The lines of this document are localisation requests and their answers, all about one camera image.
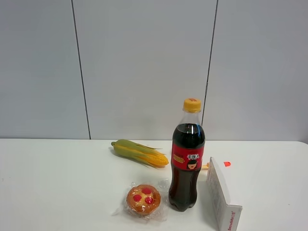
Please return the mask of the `corn cob with husk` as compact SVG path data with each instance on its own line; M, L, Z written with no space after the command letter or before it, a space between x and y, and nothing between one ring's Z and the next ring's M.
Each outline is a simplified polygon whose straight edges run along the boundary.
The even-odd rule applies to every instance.
M113 141L111 142L111 146L117 155L139 162L143 165L154 168L164 168L169 164L167 157L152 147L125 139Z

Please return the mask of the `white cardboard box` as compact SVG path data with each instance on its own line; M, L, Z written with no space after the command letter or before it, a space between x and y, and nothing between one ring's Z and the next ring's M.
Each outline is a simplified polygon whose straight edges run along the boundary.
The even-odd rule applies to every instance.
M217 161L211 157L209 162L211 166L207 170L206 182L218 229L220 231L235 231L243 206L233 201L221 168L213 165L213 162L217 163Z

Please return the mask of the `orange handled peeler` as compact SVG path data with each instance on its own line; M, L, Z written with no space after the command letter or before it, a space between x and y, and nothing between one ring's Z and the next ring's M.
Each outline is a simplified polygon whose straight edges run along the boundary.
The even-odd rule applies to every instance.
M213 162L213 165L215 167L220 167L220 164L216 163L216 162L215 163ZM201 170L207 171L210 168L210 166L211 166L211 163L208 162L206 165L202 165ZM225 162L223 162L223 166L224 167L230 167L231 166L231 162L225 161Z

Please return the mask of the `cola bottle red label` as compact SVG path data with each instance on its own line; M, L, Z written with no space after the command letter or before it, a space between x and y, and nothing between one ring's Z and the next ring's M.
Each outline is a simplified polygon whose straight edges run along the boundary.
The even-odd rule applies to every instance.
M172 136L172 180L168 198L178 211L192 208L197 200L197 180L203 163L205 132L199 114L201 101L188 98L183 103L184 115Z

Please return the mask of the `wrapped fruit tart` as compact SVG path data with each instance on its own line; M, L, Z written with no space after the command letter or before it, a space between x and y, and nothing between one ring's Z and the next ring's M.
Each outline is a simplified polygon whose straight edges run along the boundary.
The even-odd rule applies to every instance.
M145 221L163 222L168 216L169 181L149 181L143 184L135 182L126 190L120 206L112 216L127 215Z

